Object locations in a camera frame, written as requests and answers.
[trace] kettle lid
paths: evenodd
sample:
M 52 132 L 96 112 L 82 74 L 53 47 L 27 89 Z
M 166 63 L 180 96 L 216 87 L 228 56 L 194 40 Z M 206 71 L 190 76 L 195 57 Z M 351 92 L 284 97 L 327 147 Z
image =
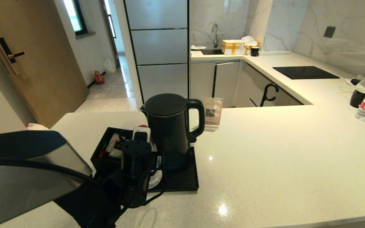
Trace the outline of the kettle lid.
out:
M 150 115 L 170 117 L 177 115 L 187 107 L 187 99 L 177 94 L 163 93 L 149 98 L 144 109 Z

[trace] faucet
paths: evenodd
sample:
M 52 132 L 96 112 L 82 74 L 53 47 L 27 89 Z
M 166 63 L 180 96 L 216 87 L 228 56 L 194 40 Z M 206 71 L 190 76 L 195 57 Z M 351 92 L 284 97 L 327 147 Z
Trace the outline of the faucet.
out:
M 218 24 L 214 23 L 213 27 L 212 27 L 212 33 L 216 28 L 216 33 L 215 33 L 215 40 L 213 41 L 213 47 L 217 48 L 218 47 Z

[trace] window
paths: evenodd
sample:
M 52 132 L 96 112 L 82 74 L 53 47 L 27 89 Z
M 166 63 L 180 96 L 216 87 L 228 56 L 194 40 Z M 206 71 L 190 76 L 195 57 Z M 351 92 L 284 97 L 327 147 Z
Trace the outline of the window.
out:
M 78 36 L 88 33 L 78 0 L 64 0 L 64 4 L 66 6 L 67 13 L 70 16 L 71 25 L 73 26 L 75 35 Z

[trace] sink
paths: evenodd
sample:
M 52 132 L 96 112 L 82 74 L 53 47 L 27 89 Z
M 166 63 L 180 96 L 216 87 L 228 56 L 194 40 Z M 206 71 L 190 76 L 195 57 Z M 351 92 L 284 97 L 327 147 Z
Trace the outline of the sink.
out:
M 223 55 L 222 50 L 220 49 L 204 49 L 201 50 L 204 55 Z

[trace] refrigerator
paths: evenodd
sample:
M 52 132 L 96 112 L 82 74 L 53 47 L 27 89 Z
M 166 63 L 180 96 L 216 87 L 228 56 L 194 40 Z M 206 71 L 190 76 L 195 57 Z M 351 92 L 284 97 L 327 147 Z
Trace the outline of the refrigerator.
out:
M 143 102 L 188 98 L 188 0 L 125 0 Z

